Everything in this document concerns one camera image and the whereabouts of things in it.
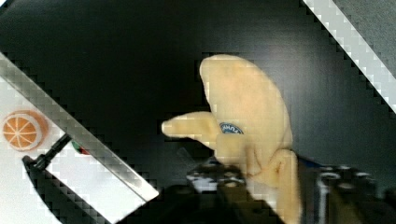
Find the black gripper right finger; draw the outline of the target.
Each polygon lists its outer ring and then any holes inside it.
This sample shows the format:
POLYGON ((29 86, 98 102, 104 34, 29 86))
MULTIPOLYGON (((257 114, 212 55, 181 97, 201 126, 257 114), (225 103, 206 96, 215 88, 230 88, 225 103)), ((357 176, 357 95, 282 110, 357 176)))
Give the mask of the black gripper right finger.
POLYGON ((377 198, 374 177, 346 165, 300 157, 302 224, 395 224, 395 202, 377 198))

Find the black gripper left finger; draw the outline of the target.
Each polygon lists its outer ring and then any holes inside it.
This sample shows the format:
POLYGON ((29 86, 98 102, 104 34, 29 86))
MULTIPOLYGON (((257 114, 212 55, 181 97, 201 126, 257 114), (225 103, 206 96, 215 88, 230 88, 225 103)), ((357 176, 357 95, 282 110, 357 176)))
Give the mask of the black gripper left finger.
POLYGON ((210 157, 186 174, 187 189, 192 193, 211 193, 221 189, 247 190, 247 181, 235 165, 225 165, 210 157))

